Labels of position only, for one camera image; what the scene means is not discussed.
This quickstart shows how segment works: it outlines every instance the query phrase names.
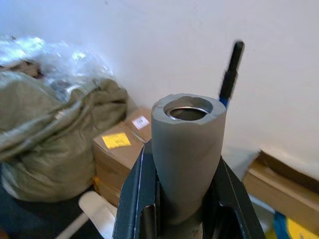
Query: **white paper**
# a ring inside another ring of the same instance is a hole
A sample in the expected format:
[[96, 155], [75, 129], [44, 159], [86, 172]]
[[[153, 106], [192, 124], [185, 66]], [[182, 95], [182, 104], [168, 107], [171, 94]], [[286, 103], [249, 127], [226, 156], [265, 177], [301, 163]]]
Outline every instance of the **white paper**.
[[140, 130], [144, 128], [146, 125], [148, 125], [150, 122], [144, 117], [140, 116], [132, 121], [132, 123], [135, 125], [135, 127]]

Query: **gray cylindrical part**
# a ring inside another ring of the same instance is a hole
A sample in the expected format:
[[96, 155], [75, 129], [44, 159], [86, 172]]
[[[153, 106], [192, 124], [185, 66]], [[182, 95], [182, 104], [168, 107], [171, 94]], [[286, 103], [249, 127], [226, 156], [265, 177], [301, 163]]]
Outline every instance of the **gray cylindrical part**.
[[153, 105], [152, 151], [169, 223], [200, 208], [220, 159], [225, 118], [225, 106], [209, 97], [169, 95]]

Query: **floor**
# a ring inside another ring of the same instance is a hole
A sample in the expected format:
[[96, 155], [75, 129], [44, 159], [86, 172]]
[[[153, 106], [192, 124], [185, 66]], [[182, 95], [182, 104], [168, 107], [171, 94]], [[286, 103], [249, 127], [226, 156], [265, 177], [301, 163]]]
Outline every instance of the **floor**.
[[[11, 239], [54, 239], [82, 213], [79, 197], [59, 203], [30, 203], [12, 198], [0, 185], [0, 228]], [[72, 239], [101, 238], [91, 221], [72, 236]]]

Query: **clear plastic wrap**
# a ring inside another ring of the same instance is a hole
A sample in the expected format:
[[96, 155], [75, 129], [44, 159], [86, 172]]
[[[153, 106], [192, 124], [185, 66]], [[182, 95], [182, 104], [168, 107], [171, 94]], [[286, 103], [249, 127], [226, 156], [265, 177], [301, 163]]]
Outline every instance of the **clear plastic wrap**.
[[94, 79], [112, 77], [111, 70], [98, 56], [81, 47], [63, 41], [46, 43], [38, 37], [0, 38], [0, 65], [21, 60], [39, 63], [44, 83], [62, 101], [68, 99], [71, 89]]

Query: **black metal frame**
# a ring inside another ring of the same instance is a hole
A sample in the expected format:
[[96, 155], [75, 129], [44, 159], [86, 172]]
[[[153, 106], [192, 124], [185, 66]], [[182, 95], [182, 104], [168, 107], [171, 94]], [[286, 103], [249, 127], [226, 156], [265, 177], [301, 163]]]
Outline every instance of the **black metal frame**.
[[[161, 188], [147, 143], [123, 185], [114, 239], [156, 239], [162, 233]], [[203, 200], [203, 239], [264, 239], [245, 187], [221, 158]]]

